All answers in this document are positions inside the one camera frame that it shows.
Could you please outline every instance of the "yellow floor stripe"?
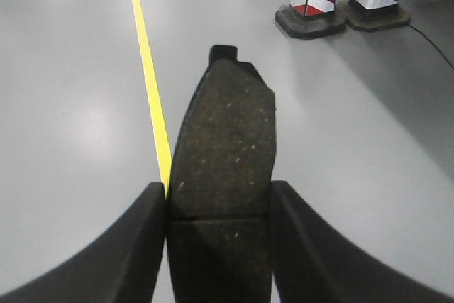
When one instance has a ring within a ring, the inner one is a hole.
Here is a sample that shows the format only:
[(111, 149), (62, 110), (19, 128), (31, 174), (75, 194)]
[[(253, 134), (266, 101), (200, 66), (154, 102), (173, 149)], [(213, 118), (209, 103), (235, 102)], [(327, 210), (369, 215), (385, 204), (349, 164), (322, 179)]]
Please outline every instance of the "yellow floor stripe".
[(145, 75), (145, 84), (147, 87), (148, 103), (150, 105), (151, 124), (155, 136), (157, 162), (161, 182), (164, 184), (167, 194), (169, 187), (170, 166), (172, 156), (170, 154), (169, 137), (165, 128), (165, 119), (162, 112), (161, 98), (157, 87), (155, 66), (151, 56), (150, 44), (148, 42), (147, 28), (143, 18), (142, 5), (140, 0), (133, 0), (135, 26), (139, 39), (140, 55), (142, 57), (143, 73)]

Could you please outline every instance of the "brake pad friction material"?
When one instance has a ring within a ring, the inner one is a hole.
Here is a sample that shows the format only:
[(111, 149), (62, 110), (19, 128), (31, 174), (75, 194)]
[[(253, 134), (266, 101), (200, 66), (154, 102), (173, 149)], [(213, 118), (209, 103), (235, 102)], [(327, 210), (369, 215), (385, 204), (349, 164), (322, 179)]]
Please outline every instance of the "brake pad friction material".
[(212, 50), (179, 134), (170, 175), (172, 219), (268, 210), (275, 97), (250, 63), (236, 61), (236, 49), (222, 48)]
[(237, 49), (214, 46), (179, 132), (167, 248), (178, 303), (268, 303), (275, 97)]
[(169, 230), (176, 302), (270, 300), (266, 219), (176, 221)]

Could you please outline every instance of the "red and white striped cone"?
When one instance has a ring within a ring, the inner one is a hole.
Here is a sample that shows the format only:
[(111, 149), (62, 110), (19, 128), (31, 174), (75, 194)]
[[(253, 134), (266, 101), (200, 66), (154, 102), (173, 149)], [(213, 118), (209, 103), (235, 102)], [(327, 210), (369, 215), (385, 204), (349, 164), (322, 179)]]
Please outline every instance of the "red and white striped cone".
[(345, 15), (335, 0), (290, 0), (276, 12), (276, 22), (291, 37), (311, 39), (345, 30)]
[(399, 0), (350, 0), (339, 4), (348, 25), (362, 31), (378, 31), (410, 23), (410, 15)]

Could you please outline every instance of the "black rubber base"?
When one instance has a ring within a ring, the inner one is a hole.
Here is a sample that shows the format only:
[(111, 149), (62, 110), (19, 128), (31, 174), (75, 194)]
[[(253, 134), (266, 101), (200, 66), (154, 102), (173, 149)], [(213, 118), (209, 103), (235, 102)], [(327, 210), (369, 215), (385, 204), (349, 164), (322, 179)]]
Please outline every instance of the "black rubber base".
[(345, 15), (339, 11), (321, 16), (303, 16), (290, 4), (276, 12), (276, 22), (290, 37), (313, 39), (333, 35), (345, 30)]
[(397, 8), (393, 16), (376, 20), (366, 20), (365, 17), (361, 16), (359, 12), (349, 5), (348, 1), (340, 2), (338, 10), (345, 14), (348, 25), (359, 31), (374, 32), (410, 24), (410, 14), (400, 7)]

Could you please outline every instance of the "epoxy floor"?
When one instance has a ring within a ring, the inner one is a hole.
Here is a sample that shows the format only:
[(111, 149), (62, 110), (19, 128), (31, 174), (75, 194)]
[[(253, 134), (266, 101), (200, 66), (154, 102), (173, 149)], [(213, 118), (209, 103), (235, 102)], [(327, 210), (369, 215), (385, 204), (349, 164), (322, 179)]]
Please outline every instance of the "epoxy floor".
[[(238, 46), (276, 94), (273, 178), (454, 295), (454, 71), (408, 27), (288, 38), (274, 23), (288, 1), (142, 0), (171, 147), (209, 48)], [(400, 2), (454, 62), (454, 0)], [(0, 4), (6, 292), (85, 247), (159, 172), (131, 0)], [(166, 266), (154, 302), (173, 302)]]

